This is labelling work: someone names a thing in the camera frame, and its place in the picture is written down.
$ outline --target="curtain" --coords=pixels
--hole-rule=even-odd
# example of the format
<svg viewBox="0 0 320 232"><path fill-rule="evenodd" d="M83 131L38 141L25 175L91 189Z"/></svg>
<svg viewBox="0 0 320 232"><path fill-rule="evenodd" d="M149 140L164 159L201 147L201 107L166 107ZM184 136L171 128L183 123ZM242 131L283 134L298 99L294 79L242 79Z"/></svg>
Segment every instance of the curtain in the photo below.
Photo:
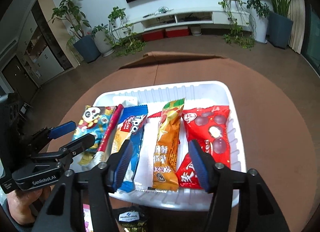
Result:
<svg viewBox="0 0 320 232"><path fill-rule="evenodd" d="M289 47L301 53L304 29L306 22L306 9L304 0L291 0L288 18L293 21Z"/></svg>

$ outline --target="dark gray planter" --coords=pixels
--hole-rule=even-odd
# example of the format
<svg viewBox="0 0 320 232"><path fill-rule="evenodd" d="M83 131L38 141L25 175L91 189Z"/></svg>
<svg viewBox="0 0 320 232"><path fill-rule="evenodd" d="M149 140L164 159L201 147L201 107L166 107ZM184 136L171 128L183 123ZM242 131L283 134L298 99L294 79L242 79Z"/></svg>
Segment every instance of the dark gray planter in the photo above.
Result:
<svg viewBox="0 0 320 232"><path fill-rule="evenodd" d="M77 49L87 63L95 61L101 55L90 35L84 36L81 40L78 40L73 44L73 47Z"/></svg>
<svg viewBox="0 0 320 232"><path fill-rule="evenodd" d="M285 49L291 35L293 21L271 12L269 15L269 42L278 48Z"/></svg>

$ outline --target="air vent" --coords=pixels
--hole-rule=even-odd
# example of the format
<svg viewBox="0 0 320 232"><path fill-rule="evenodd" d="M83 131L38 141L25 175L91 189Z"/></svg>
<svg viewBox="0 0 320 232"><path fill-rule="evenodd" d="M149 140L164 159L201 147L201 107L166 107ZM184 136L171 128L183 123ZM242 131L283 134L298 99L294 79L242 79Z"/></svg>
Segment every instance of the air vent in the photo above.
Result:
<svg viewBox="0 0 320 232"><path fill-rule="evenodd" d="M13 45L15 45L17 43L16 39L14 39L0 54L0 58L2 58L7 52L9 49L11 49L11 47Z"/></svg>

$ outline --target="brown door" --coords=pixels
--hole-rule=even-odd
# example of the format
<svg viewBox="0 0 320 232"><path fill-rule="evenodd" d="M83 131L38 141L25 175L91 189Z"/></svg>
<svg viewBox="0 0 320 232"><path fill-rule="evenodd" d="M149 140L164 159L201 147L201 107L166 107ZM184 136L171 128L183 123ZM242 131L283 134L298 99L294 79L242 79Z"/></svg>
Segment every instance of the brown door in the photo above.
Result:
<svg viewBox="0 0 320 232"><path fill-rule="evenodd" d="M32 97L36 93L38 87L29 77L25 69L22 67L17 56L14 56L10 62L2 70L7 82L13 88L19 92L19 95L24 102L30 103Z"/></svg>

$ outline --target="round table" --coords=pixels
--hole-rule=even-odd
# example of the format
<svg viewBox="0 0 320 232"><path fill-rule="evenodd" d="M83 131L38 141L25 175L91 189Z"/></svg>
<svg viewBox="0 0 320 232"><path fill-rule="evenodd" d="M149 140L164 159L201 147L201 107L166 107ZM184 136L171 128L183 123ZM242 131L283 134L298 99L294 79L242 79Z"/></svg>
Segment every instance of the round table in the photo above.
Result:
<svg viewBox="0 0 320 232"><path fill-rule="evenodd" d="M247 169L262 175L289 228L300 232L308 221L316 190L316 159L306 124L292 101L275 84L231 59L207 59L121 69L90 88L61 123L78 122L85 105L104 92L167 83L218 80L233 96L244 141ZM49 152L71 140L53 140ZM234 230L236 211L232 212Z"/></svg>

